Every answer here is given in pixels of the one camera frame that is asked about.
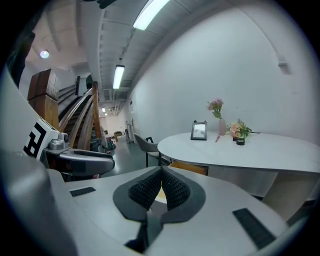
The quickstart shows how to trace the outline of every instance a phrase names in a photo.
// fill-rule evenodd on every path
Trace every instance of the ceiling pipe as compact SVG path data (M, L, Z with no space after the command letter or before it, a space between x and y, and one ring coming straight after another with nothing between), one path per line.
M120 101L116 101L116 103L115 103L115 108L114 108L114 116L116 116L116 113L117 113L117 109L118 109L118 107L119 107L119 103L120 103Z
M112 101L112 89L109 89L109 100Z
M122 109L122 107L123 107L124 103L125 103L125 101L121 101L121 103L120 103L120 105L119 105L119 107L118 107L118 109L117 109L116 116L118 116L118 115L120 114L120 111L121 111L121 109Z

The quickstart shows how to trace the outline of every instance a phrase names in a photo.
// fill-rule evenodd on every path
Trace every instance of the recessed light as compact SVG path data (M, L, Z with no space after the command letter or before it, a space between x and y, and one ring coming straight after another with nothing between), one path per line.
M49 52L47 50L43 50L40 52L40 57L42 59L47 59L49 57Z
M133 27L138 30L145 30L158 12L160 12L169 1L170 0L149 0L143 7L138 18L136 18Z

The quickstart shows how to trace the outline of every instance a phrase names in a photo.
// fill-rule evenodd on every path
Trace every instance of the bouquet of flowers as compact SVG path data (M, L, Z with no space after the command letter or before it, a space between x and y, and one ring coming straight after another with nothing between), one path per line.
M252 130L247 127L245 123L239 118L237 122L233 122L230 125L227 125L226 130L230 131L232 137L244 139L252 132Z
M212 111L214 117L222 119L221 117L221 108L224 102L220 98L216 98L215 100L208 102L209 105L206 107L209 111Z

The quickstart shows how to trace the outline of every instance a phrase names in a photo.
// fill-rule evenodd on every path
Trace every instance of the white wall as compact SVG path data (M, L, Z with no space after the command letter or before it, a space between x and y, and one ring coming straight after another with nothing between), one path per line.
M106 116L100 118L100 123L104 130L108 130L108 135L113 136L115 132L124 132L125 126L118 116Z
M78 96L84 95L84 93L85 93L86 91L87 91L86 79L85 79L85 78L80 78Z
M206 105L219 97L227 123L241 118L256 132L320 145L319 64L298 27L275 4L224 5L148 63L131 94L141 136L159 142L190 132L193 120L216 131ZM124 108L120 116L128 118Z
M22 93L25 99L28 98L28 92L29 92L32 76L41 71L42 70L37 69L32 63L26 61L25 68L22 72L20 83L19 83L19 91ZM64 69L54 67L52 68L52 71L56 74L56 76L61 81L60 89L63 89L75 84L76 76L72 71L72 69L64 70Z
M129 109L128 109L128 101L125 102L121 108L121 111L118 115L118 123L119 127L121 128L120 131L124 132L125 129L127 129L126 121L129 121L128 119L128 114L129 114Z

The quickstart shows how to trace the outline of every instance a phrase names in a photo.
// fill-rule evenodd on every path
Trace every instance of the ceiling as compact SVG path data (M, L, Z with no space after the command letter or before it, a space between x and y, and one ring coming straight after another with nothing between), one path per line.
M34 28L35 39L26 61L37 70L73 69L76 76L90 72L82 42L80 0L52 0ZM49 58L40 52L47 50Z
M214 0L171 0L146 30L135 29L133 24L147 1L117 0L102 12L98 66L107 103L126 99L138 71L163 37L186 16ZM124 65L125 71L120 88L113 90L116 65Z
M72 69L82 78L91 73L99 84L100 106L117 115L159 42L188 15L214 1L170 0L142 31L133 24L148 0L116 0L103 10L95 1L52 0L34 29L26 61L39 71ZM42 50L49 51L49 58L40 58ZM116 65L125 65L125 71L120 88L113 90Z

